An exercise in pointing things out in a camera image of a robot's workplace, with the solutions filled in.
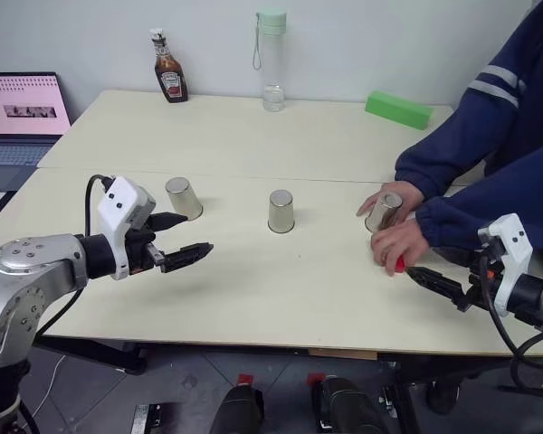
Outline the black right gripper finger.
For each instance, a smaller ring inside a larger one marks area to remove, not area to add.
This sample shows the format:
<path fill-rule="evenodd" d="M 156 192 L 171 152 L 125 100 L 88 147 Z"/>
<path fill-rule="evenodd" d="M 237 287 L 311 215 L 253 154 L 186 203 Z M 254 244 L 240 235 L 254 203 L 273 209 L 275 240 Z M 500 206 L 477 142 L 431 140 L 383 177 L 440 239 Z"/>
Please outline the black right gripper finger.
<path fill-rule="evenodd" d="M 406 274 L 418 286 L 449 298 L 454 304 L 459 304 L 465 298 L 462 285 L 439 272 L 424 267 L 409 267 Z"/>
<path fill-rule="evenodd" d="M 480 253 L 476 250 L 464 250 L 460 248 L 441 247 L 433 251 L 443 259 L 467 269 L 479 267 Z"/>

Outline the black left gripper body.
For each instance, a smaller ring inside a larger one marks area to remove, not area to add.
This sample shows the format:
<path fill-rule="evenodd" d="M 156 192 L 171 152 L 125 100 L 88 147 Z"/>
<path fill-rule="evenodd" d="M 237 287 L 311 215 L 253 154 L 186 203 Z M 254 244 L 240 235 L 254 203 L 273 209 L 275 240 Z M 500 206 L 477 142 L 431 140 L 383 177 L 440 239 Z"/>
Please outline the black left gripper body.
<path fill-rule="evenodd" d="M 165 262 L 164 253 L 158 250 L 153 241 L 158 231 L 167 228 L 165 213 L 151 214 L 139 229 L 129 229 L 125 248 L 129 262 L 129 275 L 161 267 Z"/>

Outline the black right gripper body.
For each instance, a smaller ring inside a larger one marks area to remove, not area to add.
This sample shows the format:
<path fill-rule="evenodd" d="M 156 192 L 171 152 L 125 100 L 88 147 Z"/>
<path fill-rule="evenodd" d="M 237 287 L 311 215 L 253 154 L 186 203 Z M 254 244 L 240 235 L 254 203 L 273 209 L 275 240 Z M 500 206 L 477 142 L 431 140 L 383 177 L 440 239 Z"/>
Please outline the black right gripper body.
<path fill-rule="evenodd" d="M 480 261 L 482 254 L 473 252 L 465 261 L 470 274 L 468 281 L 471 284 L 467 291 L 462 292 L 462 298 L 457 303 L 457 309 L 461 312 L 466 312 L 470 307 L 479 307 L 488 311 L 487 303 L 484 301 L 481 289 L 481 269 Z M 494 299 L 499 285 L 499 263 L 488 260 L 487 264 L 487 279 L 489 281 L 489 295 L 491 300 Z"/>

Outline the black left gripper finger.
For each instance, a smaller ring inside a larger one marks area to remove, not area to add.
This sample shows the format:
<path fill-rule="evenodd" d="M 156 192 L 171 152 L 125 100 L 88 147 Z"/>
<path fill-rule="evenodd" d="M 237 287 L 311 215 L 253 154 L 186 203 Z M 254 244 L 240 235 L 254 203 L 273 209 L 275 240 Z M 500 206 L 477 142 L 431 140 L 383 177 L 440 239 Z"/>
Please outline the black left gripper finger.
<path fill-rule="evenodd" d="M 150 229 L 152 231 L 166 231 L 182 222 L 187 221 L 187 216 L 174 212 L 152 213 L 150 215 Z"/>
<path fill-rule="evenodd" d="M 206 257 L 214 245 L 209 242 L 201 242 L 185 246 L 178 251 L 166 254 L 160 265 L 162 273 L 170 273 L 178 269 L 195 264 Z"/>

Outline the person's left hand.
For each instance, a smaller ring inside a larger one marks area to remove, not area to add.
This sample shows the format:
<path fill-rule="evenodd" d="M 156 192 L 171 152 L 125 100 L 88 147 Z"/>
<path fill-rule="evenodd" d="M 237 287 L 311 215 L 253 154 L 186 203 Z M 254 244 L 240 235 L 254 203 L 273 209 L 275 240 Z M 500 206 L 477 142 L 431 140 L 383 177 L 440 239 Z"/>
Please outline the person's left hand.
<path fill-rule="evenodd" d="M 372 234 L 370 248 L 374 262 L 388 276 L 394 276 L 400 258 L 406 266 L 414 265 L 428 250 L 429 243 L 416 219 L 407 220 Z"/>

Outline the person's right hand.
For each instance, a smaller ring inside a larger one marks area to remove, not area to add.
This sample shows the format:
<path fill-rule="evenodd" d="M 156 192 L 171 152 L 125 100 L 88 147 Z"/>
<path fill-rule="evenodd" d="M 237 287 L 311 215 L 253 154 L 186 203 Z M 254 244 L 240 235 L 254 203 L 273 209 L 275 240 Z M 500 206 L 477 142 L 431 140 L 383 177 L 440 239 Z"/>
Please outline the person's right hand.
<path fill-rule="evenodd" d="M 423 201 L 423 194 L 412 184 L 406 181 L 393 181 L 383 184 L 381 188 L 369 196 L 358 208 L 356 216 L 361 216 L 370 211 L 377 199 L 385 193 L 396 193 L 402 198 L 402 205 L 396 212 L 396 219 L 403 222 Z"/>

